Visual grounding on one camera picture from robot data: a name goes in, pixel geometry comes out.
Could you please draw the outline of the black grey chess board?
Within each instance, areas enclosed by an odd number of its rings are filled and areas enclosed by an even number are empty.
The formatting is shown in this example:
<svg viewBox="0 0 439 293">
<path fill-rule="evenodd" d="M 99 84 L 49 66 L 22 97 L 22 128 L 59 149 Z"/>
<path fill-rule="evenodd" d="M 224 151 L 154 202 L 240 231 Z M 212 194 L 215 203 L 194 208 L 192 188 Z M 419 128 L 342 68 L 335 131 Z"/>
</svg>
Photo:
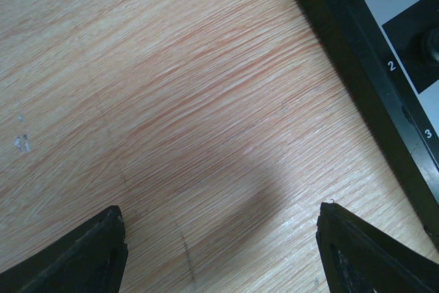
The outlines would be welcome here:
<svg viewBox="0 0 439 293">
<path fill-rule="evenodd" d="M 438 238 L 438 68 L 409 68 L 407 35 L 438 0 L 298 0 L 427 234 Z"/>
</svg>

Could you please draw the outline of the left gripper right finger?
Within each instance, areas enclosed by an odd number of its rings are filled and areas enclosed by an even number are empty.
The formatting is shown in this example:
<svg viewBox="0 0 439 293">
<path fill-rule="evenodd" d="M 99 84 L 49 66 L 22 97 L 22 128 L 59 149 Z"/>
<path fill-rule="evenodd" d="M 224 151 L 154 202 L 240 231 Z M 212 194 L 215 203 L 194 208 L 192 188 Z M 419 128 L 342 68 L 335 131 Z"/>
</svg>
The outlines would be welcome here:
<svg viewBox="0 0 439 293">
<path fill-rule="evenodd" d="M 437 292 L 438 264 L 337 203 L 323 202 L 316 241 L 331 292 Z"/>
</svg>

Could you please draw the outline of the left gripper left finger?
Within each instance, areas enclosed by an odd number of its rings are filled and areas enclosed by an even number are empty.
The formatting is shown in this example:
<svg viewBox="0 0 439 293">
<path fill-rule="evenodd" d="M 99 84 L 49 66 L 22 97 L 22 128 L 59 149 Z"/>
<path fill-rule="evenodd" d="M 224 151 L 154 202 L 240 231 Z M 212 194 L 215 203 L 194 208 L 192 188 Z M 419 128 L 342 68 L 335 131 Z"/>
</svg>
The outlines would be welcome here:
<svg viewBox="0 0 439 293">
<path fill-rule="evenodd" d="M 118 292 L 128 258 L 121 209 L 112 205 L 1 273 L 2 292 Z"/>
</svg>

